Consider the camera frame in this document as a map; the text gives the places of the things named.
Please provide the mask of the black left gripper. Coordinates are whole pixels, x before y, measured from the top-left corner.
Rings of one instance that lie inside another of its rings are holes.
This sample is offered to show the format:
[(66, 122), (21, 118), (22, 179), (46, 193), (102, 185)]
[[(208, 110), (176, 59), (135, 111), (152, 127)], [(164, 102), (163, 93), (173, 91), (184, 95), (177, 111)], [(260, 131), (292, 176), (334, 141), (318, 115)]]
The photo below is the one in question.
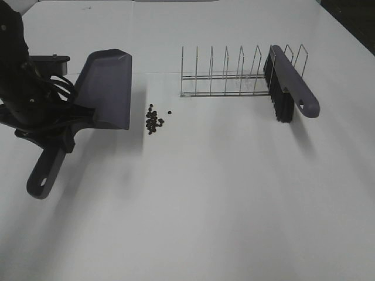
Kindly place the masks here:
[(75, 103), (78, 91), (65, 76), (43, 77), (32, 61), (1, 62), (0, 123), (42, 149), (71, 153), (74, 126), (92, 125), (96, 111)]

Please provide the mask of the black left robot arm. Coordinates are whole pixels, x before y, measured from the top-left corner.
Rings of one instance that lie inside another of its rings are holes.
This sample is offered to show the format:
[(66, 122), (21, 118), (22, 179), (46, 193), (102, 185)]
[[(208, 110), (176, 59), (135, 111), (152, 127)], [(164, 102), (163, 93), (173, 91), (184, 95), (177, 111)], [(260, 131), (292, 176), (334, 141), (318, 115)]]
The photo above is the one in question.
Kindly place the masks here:
[(43, 149), (71, 153), (80, 124), (94, 110), (75, 103), (79, 93), (63, 74), (67, 56), (31, 56), (19, 12), (1, 1), (1, 123)]

